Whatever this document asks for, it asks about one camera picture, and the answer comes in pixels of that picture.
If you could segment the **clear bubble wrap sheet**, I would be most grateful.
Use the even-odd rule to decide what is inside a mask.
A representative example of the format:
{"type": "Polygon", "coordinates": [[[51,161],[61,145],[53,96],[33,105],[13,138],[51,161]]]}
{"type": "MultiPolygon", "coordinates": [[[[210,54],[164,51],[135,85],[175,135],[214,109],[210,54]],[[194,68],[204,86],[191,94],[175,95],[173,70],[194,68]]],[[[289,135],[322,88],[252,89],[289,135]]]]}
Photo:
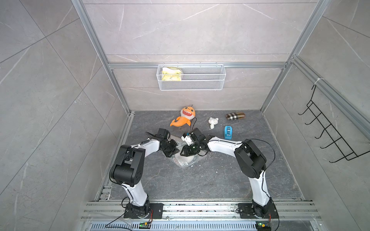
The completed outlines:
{"type": "Polygon", "coordinates": [[[185,167],[191,167],[193,166],[196,162],[201,161],[202,159],[205,158],[203,157],[204,154],[206,154],[205,151],[200,151],[199,154],[196,154],[194,156],[182,156],[181,151],[184,146],[187,146],[188,144],[182,140],[182,138],[176,137],[174,135],[171,135],[170,140],[174,140],[177,143],[177,149],[178,151],[173,154],[170,159],[179,167],[185,168],[185,167]]]}

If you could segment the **blue tape dispenser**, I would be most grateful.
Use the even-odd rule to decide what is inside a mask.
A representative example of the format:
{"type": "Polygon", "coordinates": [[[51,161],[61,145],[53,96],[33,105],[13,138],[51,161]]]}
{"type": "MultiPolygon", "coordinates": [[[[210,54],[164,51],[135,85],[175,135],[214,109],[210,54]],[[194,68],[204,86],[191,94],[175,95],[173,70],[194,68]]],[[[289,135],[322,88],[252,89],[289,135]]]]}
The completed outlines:
{"type": "Polygon", "coordinates": [[[231,126],[225,126],[224,138],[226,140],[232,140],[233,129],[231,126]]]}

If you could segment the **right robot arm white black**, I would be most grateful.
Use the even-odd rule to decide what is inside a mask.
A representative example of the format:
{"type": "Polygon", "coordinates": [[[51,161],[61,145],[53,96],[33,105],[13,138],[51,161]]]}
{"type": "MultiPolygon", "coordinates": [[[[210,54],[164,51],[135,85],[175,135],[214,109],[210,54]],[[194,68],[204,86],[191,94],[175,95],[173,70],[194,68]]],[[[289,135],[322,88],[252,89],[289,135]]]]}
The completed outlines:
{"type": "Polygon", "coordinates": [[[273,200],[267,188],[267,158],[251,139],[244,141],[224,140],[215,136],[196,137],[184,134],[181,139],[187,143],[182,156],[193,156],[200,151],[219,152],[235,157],[244,175],[249,178],[252,190],[252,208],[256,217],[265,218],[273,208],[273,200]]]}

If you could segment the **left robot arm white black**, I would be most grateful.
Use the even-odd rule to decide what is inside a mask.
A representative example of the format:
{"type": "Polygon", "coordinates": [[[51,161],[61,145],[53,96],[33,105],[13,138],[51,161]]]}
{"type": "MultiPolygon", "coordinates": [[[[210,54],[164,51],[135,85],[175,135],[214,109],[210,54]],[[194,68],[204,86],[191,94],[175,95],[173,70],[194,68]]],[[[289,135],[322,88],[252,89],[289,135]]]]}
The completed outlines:
{"type": "Polygon", "coordinates": [[[136,145],[122,145],[110,171],[112,183],[125,189],[129,202],[125,211],[129,217],[145,218],[151,212],[149,196],[144,191],[141,178],[144,172],[145,157],[162,151],[168,156],[179,152],[177,142],[173,139],[147,139],[136,145]]]}

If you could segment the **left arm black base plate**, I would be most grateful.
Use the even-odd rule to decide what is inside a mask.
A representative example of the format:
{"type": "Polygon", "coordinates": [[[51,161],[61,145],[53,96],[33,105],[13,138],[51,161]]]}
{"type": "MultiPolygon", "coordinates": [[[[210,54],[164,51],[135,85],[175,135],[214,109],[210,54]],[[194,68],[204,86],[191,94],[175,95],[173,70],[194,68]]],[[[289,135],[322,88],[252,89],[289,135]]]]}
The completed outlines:
{"type": "Polygon", "coordinates": [[[162,203],[146,203],[142,207],[134,206],[131,203],[126,205],[124,218],[153,218],[161,219],[163,214],[164,204],[162,203]]]}

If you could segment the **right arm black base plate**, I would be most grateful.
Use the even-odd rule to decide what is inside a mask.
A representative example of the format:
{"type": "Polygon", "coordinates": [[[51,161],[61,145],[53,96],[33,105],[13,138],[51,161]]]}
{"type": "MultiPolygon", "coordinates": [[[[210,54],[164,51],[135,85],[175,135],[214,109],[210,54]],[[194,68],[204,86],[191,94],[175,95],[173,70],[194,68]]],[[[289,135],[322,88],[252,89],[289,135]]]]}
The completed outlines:
{"type": "Polygon", "coordinates": [[[240,218],[279,218],[278,211],[274,203],[260,206],[254,203],[238,203],[238,207],[235,210],[240,218]]]}

